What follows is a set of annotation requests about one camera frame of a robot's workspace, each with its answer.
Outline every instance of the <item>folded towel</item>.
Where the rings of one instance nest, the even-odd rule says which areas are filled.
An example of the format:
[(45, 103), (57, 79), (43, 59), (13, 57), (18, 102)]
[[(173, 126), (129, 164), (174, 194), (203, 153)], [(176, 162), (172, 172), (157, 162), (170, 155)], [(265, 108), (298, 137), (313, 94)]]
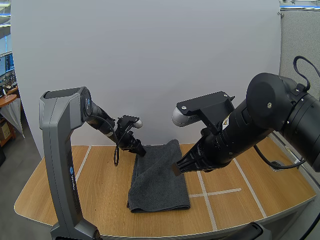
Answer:
[(189, 209), (185, 176), (175, 176), (171, 169), (182, 157), (178, 140), (144, 149), (145, 156), (135, 159), (127, 207), (132, 213)]

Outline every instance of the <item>white backdrop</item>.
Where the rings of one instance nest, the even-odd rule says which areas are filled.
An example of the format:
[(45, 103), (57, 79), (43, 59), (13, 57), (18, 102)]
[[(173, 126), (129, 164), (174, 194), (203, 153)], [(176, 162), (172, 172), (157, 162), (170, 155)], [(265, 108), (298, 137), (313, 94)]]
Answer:
[[(15, 0), (15, 71), (41, 156), (39, 97), (80, 86), (111, 117), (140, 117), (144, 145), (195, 143), (204, 124), (175, 126), (176, 103), (225, 91), (236, 107), (256, 74), (278, 74), (278, 11), (278, 0)], [(87, 124), (71, 141), (113, 145)]]

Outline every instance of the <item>table edge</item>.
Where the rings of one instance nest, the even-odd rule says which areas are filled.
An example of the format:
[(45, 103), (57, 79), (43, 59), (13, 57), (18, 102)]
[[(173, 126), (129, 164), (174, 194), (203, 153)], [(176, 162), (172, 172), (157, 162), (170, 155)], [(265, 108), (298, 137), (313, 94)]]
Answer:
[[(268, 221), (270, 221), (272, 219), (276, 219), (276, 218), (278, 218), (280, 216), (284, 216), (285, 217), (288, 214), (290, 214), (291, 212), (294, 212), (294, 210), (298, 209), (299, 207), (302, 207), (303, 205), (306, 205), (309, 202), (313, 201), (316, 196), (317, 195), (315, 194), (314, 196), (310, 197), (309, 199), (307, 199), (307, 200), (305, 200), (303, 202), (300, 202), (299, 204), (297, 204), (295, 206), (292, 206), (292, 207), (290, 207), (290, 208), (288, 208), (286, 210), (280, 211), (280, 212), (275, 213), (273, 215), (261, 218), (261, 219), (255, 221), (255, 222), (264, 223), (264, 222), (268, 222)], [(26, 217), (26, 216), (23, 216), (23, 215), (17, 213), (14, 206), (13, 206), (13, 209), (14, 209), (14, 212), (17, 215), (19, 215), (21, 217), (24, 217), (24, 218), (26, 218), (27, 220), (29, 220), (31, 222), (40, 224), (40, 225), (48, 227), (48, 228), (52, 228), (52, 225), (50, 225), (50, 224), (47, 224), (45, 222), (41, 222), (41, 221), (38, 221), (38, 220), (35, 220), (35, 219), (32, 219), (32, 218)], [(219, 230), (216, 230), (216, 231), (208, 231), (208, 232), (193, 233), (193, 234), (186, 234), (186, 235), (175, 235), (175, 236), (116, 236), (116, 235), (105, 235), (105, 234), (102, 234), (101, 236), (102, 237), (106, 237), (107, 239), (110, 239), (110, 240), (118, 240), (118, 239), (123, 239), (123, 240), (127, 240), (127, 239), (128, 240), (132, 240), (132, 239), (151, 240), (152, 239), (153, 240), (153, 239), (168, 239), (168, 238), (170, 238), (170, 239), (193, 239), (193, 238), (204, 238), (204, 237), (219, 237), (218, 235), (223, 235), (224, 233), (228, 233), (228, 232), (231, 232), (231, 231), (238, 230), (238, 229), (244, 227), (247, 224), (248, 224), (248, 222), (244, 223), (244, 224), (241, 224), (241, 225), (237, 225), (237, 226), (232, 226), (232, 227), (219, 229)]]
[[(71, 145), (71, 146), (84, 146), (84, 147), (90, 147), (90, 145)], [(17, 203), (17, 200), (19, 199), (20, 195), (22, 194), (22, 192), (24, 191), (24, 189), (25, 189), (26, 185), (28, 184), (28, 182), (29, 182), (30, 178), (31, 178), (31, 177), (32, 177), (32, 175), (35, 173), (35, 171), (37, 170), (37, 168), (39, 167), (39, 165), (40, 165), (41, 161), (42, 161), (44, 158), (45, 158), (45, 157), (41, 158), (40, 162), (37, 164), (36, 168), (33, 170), (32, 174), (31, 174), (31, 175), (30, 175), (30, 177), (28, 178), (28, 181), (26, 181), (25, 185), (23, 186), (23, 188), (22, 188), (21, 192), (19, 193), (19, 196), (16, 198), (16, 200), (15, 200), (15, 202), (14, 202), (13, 210), (14, 210), (14, 212), (15, 212), (16, 214), (18, 214), (19, 216), (22, 216), (22, 217), (24, 217), (24, 218), (26, 218), (26, 219), (30, 219), (30, 220), (32, 220), (32, 221), (34, 221), (34, 222), (38, 222), (38, 223), (41, 223), (41, 224), (48, 225), (48, 226), (51, 226), (51, 227), (52, 227), (52, 225), (50, 225), (50, 224), (47, 224), (47, 223), (44, 223), (44, 222), (41, 222), (41, 221), (38, 221), (38, 220), (35, 220), (35, 219), (32, 219), (32, 218), (29, 218), (29, 217), (23, 216), (23, 215), (21, 215), (21, 214), (17, 213), (17, 211), (16, 211), (16, 203)]]

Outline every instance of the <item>floor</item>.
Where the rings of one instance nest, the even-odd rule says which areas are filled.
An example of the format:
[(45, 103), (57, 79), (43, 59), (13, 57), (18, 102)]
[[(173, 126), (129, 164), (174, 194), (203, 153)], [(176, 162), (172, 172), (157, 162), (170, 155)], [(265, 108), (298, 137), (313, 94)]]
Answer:
[(41, 160), (23, 113), (21, 123), (25, 138), (16, 131), (17, 138), (2, 148), (6, 160), (0, 166), (0, 240), (51, 240), (49, 227), (27, 220), (14, 210), (16, 199)]

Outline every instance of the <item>black cable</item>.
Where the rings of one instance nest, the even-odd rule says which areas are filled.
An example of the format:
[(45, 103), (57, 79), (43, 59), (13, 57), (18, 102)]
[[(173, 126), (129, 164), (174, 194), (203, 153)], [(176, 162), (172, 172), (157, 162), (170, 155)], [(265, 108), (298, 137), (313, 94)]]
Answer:
[[(134, 125), (133, 124), (130, 124), (126, 130), (124, 131), (124, 133), (122, 134), (122, 136), (120, 137), (120, 140), (118, 142), (118, 146), (122, 140), (122, 138), (127, 134), (127, 132), (133, 127)], [(119, 163), (119, 147), (114, 149), (114, 155), (113, 155), (113, 158), (116, 159), (116, 156), (117, 156), (117, 161), (114, 162), (114, 165), (115, 166), (118, 166), (118, 163)]]
[(96, 118), (96, 119), (100, 119), (102, 121), (104, 121), (106, 124), (109, 125), (113, 135), (114, 135), (114, 139), (115, 139), (115, 150), (114, 150), (114, 155), (113, 155), (113, 163), (115, 166), (118, 166), (118, 163), (119, 163), (119, 141), (118, 141), (118, 138), (117, 138), (117, 134), (114, 130), (114, 128), (111, 126), (111, 124), (105, 120), (103, 117), (100, 117), (100, 116), (95, 116), (95, 115), (91, 115), (90, 117), (93, 117), (93, 118)]
[[(273, 131), (271, 134), (272, 134), (284, 147), (287, 147), (287, 145), (284, 143), (284, 141), (282, 141), (281, 138), (278, 137), (278, 136), (275, 134), (274, 131)], [(293, 154), (294, 157), (295, 157), (296, 159), (298, 159), (298, 157), (297, 157), (292, 151), (291, 151), (291, 154)], [(304, 169), (304, 171), (306, 172), (306, 174), (308, 174), (308, 176), (312, 179), (312, 181), (314, 182), (314, 184), (315, 184), (315, 185), (318, 187), (318, 189), (320, 190), (320, 184), (319, 184), (319, 182), (315, 179), (315, 177), (311, 175), (311, 173), (306, 169), (305, 166), (302, 165), (301, 167)]]
[(306, 162), (306, 160), (303, 160), (301, 162), (292, 164), (292, 165), (288, 165), (288, 166), (280, 166), (280, 165), (276, 165), (273, 164), (272, 162), (268, 161), (268, 159), (262, 154), (262, 152), (260, 151), (260, 149), (258, 148), (257, 145), (253, 146), (254, 150), (256, 151), (256, 153), (260, 156), (260, 158), (266, 163), (268, 164), (270, 167), (274, 168), (274, 169), (292, 169), (292, 168), (296, 168), (298, 166), (300, 166), (301, 164), (304, 164)]
[(299, 59), (302, 59), (302, 60), (305, 60), (307, 63), (309, 63), (313, 68), (314, 70), (316, 71), (316, 73), (318, 74), (319, 78), (320, 78), (320, 71), (316, 68), (315, 65), (313, 65), (312, 62), (310, 62), (308, 59), (306, 59), (304, 56), (296, 56), (294, 59), (293, 59), (293, 68), (295, 70), (295, 72), (297, 74), (299, 74), (301, 77), (303, 77), (305, 80), (306, 80), (306, 87), (304, 88), (304, 91), (308, 91), (310, 89), (310, 82), (308, 80), (308, 78), (303, 75), (302, 73), (299, 72), (298, 68), (297, 68), (297, 61)]
[(311, 231), (315, 228), (315, 226), (317, 225), (317, 223), (320, 220), (320, 213), (318, 214), (318, 216), (316, 216), (315, 220), (313, 221), (313, 223), (311, 224), (311, 226), (308, 228), (308, 230), (305, 232), (305, 234), (303, 234), (303, 236), (299, 239), (299, 240), (304, 240), (306, 239), (306, 237), (311, 233)]

